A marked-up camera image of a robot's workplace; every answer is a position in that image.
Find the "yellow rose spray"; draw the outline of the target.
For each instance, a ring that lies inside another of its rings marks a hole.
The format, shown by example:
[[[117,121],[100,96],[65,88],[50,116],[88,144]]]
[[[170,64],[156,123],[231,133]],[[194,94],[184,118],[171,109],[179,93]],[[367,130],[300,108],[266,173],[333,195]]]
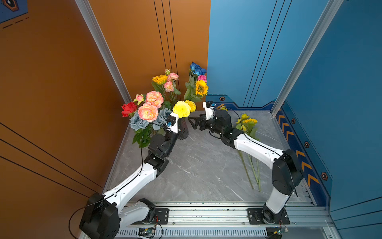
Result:
[[[251,179],[250,179],[250,176],[249,176],[249,173],[248,173],[248,170],[247,170],[247,167],[246,167],[246,163],[245,163],[245,161],[244,161],[243,153],[242,153],[242,151],[239,151],[239,150],[238,150],[238,153],[239,153],[239,156],[240,156],[240,158],[241,158],[241,161],[242,161],[242,164],[243,164],[243,167],[244,167],[246,176],[247,176],[247,178],[248,178],[248,181],[249,181],[249,183],[250,183],[250,186],[251,186],[252,190],[254,190],[253,183],[252,183],[252,181],[251,181]]]

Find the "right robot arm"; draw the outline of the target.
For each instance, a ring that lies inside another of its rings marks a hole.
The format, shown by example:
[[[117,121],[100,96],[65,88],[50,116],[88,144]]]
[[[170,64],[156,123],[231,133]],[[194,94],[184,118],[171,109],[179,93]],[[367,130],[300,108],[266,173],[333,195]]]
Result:
[[[264,224],[281,223],[287,216],[288,200],[304,178],[295,153],[254,139],[251,133],[255,132],[257,122],[250,117],[239,117],[237,124],[233,125],[226,110],[207,109],[204,114],[188,120],[194,129],[207,129],[217,134],[225,145],[248,154],[271,169],[273,189],[261,211],[261,220]]]

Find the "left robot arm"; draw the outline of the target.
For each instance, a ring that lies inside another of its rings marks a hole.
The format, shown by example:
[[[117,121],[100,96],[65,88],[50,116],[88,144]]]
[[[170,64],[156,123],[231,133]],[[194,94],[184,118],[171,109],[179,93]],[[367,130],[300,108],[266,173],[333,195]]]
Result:
[[[151,201],[143,198],[132,206],[127,203],[165,170],[177,139],[174,132],[153,136],[147,157],[133,174],[104,194],[95,193],[88,199],[80,230],[91,239],[113,239],[121,227],[152,223],[156,206]]]

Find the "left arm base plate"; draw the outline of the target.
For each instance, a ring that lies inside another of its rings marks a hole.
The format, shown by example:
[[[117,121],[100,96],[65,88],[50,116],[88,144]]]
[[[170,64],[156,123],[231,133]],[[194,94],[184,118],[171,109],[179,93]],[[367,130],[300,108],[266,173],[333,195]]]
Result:
[[[137,221],[134,225],[154,225],[157,222],[161,225],[167,225],[169,219],[168,208],[156,208],[155,211],[150,211],[148,216],[143,221]]]

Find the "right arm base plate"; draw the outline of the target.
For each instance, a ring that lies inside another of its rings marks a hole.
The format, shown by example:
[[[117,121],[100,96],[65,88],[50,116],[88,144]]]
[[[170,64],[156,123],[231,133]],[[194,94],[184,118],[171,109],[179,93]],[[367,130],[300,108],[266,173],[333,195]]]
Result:
[[[265,208],[249,208],[247,216],[251,225],[289,225],[290,220],[286,209],[283,208],[279,213],[275,214]]]

